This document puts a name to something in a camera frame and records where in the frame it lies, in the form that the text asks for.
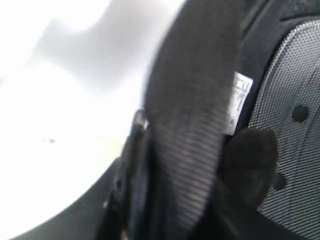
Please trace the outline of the black helmet with visor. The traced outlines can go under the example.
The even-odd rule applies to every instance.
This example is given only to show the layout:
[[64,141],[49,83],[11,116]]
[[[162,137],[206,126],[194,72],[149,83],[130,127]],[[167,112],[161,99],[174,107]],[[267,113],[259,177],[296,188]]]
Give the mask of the black helmet with visor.
[[3,0],[3,240],[317,240],[317,0]]

